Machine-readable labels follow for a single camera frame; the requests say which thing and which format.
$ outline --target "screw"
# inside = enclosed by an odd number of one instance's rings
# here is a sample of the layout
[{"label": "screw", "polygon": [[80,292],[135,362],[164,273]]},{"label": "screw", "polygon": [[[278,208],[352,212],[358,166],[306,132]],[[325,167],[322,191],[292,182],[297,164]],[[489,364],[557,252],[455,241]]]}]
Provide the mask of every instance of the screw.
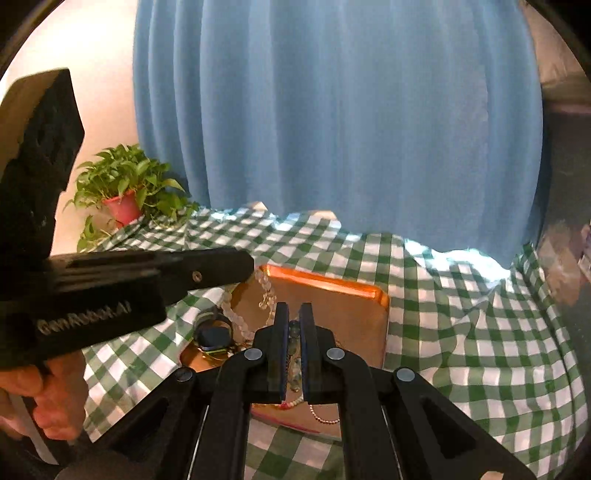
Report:
[{"label": "screw", "polygon": [[400,368],[396,370],[396,376],[403,382],[412,382],[414,380],[414,372],[409,368]]},{"label": "screw", "polygon": [[342,360],[345,357],[345,352],[342,348],[329,348],[326,351],[326,356],[331,360]]},{"label": "screw", "polygon": [[262,352],[258,348],[249,348],[244,350],[244,356],[247,360],[259,360],[262,357]]},{"label": "screw", "polygon": [[191,380],[192,376],[193,376],[193,370],[191,370],[190,368],[187,368],[187,367],[177,368],[174,371],[174,377],[179,382],[186,382],[187,380]]}]

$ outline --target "blue curtain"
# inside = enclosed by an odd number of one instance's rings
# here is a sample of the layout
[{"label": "blue curtain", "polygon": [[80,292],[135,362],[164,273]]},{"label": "blue curtain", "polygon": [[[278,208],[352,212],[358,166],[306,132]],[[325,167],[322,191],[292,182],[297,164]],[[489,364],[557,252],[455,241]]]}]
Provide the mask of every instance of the blue curtain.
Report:
[{"label": "blue curtain", "polygon": [[140,0],[134,89],[141,145],[205,206],[330,209],[504,266],[528,239],[542,106],[516,0]]}]

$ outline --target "checkered cloth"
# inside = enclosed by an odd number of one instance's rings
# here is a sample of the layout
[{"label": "checkered cloth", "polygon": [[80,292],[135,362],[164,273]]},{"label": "checkered cloth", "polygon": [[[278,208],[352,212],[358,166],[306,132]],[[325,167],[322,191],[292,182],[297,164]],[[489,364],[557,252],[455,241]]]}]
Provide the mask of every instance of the checkered cloth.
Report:
[{"label": "checkered cloth", "polygon": [[[394,235],[354,235],[336,220],[202,209],[178,229],[133,223],[99,249],[221,245],[388,292],[384,368],[420,372],[539,478],[553,478],[584,436],[576,358],[531,247],[503,270],[477,252],[441,254]],[[178,365],[195,315],[222,292],[191,292],[162,324],[85,350],[91,439]],[[251,420],[245,478],[341,479],[342,455],[339,442]]]}]

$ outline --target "watch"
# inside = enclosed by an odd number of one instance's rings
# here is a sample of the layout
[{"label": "watch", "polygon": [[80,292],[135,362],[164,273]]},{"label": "watch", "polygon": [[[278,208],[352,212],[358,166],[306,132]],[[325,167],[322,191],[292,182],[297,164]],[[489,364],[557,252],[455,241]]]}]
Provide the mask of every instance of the watch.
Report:
[{"label": "watch", "polygon": [[[228,327],[214,325],[216,322],[225,323]],[[228,351],[234,345],[232,322],[217,306],[197,314],[193,327],[193,341],[204,353]]]}]

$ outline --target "wooden tray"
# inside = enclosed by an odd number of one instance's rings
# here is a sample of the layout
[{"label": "wooden tray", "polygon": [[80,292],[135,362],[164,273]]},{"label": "wooden tray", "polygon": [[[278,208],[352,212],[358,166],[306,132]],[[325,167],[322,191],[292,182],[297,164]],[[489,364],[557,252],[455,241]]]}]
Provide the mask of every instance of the wooden tray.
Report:
[{"label": "wooden tray", "polygon": [[[290,318],[295,318],[300,305],[311,302],[316,325],[329,328],[342,346],[361,356],[368,365],[381,367],[388,329],[389,298],[378,287],[352,281],[327,278],[290,268],[265,265],[261,267],[269,276],[277,301],[287,302]],[[254,275],[238,285],[232,293],[232,308],[242,315],[251,330],[262,327],[268,310],[258,306],[262,288]],[[242,341],[236,330],[235,339]],[[181,363],[196,371],[211,368],[197,348],[190,344],[181,354]],[[300,394],[287,388],[287,401]],[[338,418],[336,405],[314,407],[317,415],[326,420]],[[272,406],[253,407],[252,415],[261,420],[278,423],[301,432],[314,433],[340,439],[339,424],[319,423],[312,416],[308,404],[301,403],[291,410]]]}]

